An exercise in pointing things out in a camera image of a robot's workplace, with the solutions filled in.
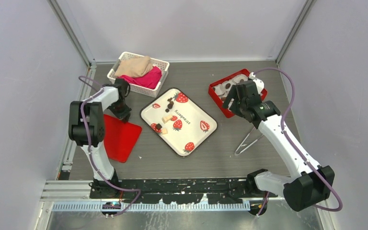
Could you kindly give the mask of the red box lid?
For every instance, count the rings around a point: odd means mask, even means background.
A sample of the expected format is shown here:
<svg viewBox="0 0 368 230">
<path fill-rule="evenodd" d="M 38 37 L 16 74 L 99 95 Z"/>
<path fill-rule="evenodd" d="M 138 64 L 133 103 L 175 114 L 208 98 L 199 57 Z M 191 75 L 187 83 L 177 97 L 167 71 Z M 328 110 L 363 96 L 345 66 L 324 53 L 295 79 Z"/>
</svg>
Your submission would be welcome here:
<svg viewBox="0 0 368 230">
<path fill-rule="evenodd" d="M 110 115 L 104 115 L 104 123 L 104 147 L 108 158 L 125 163 L 140 137 L 142 127 L 124 123 Z"/>
</svg>

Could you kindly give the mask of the red chocolate box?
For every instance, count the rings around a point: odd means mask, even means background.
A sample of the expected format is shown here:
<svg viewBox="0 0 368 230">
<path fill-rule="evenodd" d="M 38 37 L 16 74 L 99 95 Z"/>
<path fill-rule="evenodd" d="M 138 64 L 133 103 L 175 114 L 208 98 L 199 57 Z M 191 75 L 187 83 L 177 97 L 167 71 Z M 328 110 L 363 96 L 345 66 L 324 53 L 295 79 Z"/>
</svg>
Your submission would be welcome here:
<svg viewBox="0 0 368 230">
<path fill-rule="evenodd" d="M 235 114 L 233 114 L 230 110 L 222 108 L 223 102 L 226 99 L 228 92 L 230 91 L 230 88 L 232 85 L 236 85 L 237 83 L 240 83 L 240 80 L 244 79 L 244 81 L 247 80 L 258 80 L 255 72 L 250 72 L 247 69 L 242 69 L 240 71 L 235 72 L 234 74 L 229 75 L 228 77 L 225 77 L 223 79 L 220 79 L 212 84 L 210 84 L 208 93 L 213 99 L 213 101 L 217 104 L 217 106 L 220 108 L 220 110 L 223 112 L 223 114 L 227 118 L 233 117 Z M 225 88 L 225 85 L 229 83 L 231 86 L 229 89 Z M 217 96 L 213 90 L 212 87 L 221 85 L 223 88 L 226 89 L 226 92 L 222 96 Z M 249 122 L 254 120 L 266 120 L 267 117 L 276 114 L 276 110 L 273 108 L 273 105 L 270 102 L 264 102 L 263 99 L 267 96 L 267 90 L 264 86 L 264 95 L 262 96 L 262 102 L 254 105 L 252 107 L 252 112 L 255 115 L 254 119 L 247 119 Z"/>
</svg>

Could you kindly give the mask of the metal tongs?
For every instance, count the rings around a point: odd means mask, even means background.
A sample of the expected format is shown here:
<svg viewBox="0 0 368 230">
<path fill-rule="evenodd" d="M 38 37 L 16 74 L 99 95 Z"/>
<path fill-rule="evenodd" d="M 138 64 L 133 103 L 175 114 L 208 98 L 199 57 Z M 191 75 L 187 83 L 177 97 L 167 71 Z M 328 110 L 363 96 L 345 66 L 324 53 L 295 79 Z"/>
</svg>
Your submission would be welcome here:
<svg viewBox="0 0 368 230">
<path fill-rule="evenodd" d="M 250 135 L 255 132 L 257 129 L 255 127 L 253 127 L 249 133 L 244 137 L 244 139 L 242 140 L 242 142 L 238 145 L 238 147 L 236 148 L 236 150 L 234 151 L 234 156 L 239 156 L 242 153 L 244 153 L 247 149 L 249 149 L 252 145 L 256 144 L 261 138 L 263 138 L 263 134 L 261 134 L 259 137 L 257 137 L 256 139 L 254 139 L 252 142 L 250 142 L 249 144 L 246 144 L 246 141 L 248 140 L 248 138 L 250 137 Z"/>
</svg>

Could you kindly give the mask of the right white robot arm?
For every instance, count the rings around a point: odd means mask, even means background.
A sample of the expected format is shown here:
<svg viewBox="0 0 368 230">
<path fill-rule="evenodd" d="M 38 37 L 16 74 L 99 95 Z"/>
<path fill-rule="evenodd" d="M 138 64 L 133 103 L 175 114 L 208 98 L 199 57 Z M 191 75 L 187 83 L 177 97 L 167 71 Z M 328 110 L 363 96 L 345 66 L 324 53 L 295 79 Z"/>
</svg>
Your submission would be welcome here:
<svg viewBox="0 0 368 230">
<path fill-rule="evenodd" d="M 335 176 L 333 169 L 321 166 L 298 143 L 275 104 L 262 101 L 254 80 L 233 85 L 223 108 L 252 123 L 273 145 L 290 174 L 281 176 L 267 169 L 248 174 L 246 187 L 251 196 L 272 193 L 283 197 L 296 212 L 329 198 Z"/>
</svg>

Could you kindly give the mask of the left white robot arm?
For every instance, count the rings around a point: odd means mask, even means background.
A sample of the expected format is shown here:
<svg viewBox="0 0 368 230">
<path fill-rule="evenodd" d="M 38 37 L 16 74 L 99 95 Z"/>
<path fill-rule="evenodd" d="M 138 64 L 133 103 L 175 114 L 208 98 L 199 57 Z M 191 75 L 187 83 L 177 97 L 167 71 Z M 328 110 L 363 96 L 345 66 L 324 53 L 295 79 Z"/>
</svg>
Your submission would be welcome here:
<svg viewBox="0 0 368 230">
<path fill-rule="evenodd" d="M 124 79 L 104 84 L 89 98 L 73 101 L 69 107 L 69 138 L 81 147 L 93 170 L 93 186 L 102 189 L 109 198 L 119 195 L 123 189 L 114 167 L 107 156 L 104 138 L 104 111 L 110 110 L 114 116 L 126 123 L 131 115 L 125 98 L 130 93 L 130 85 Z"/>
</svg>

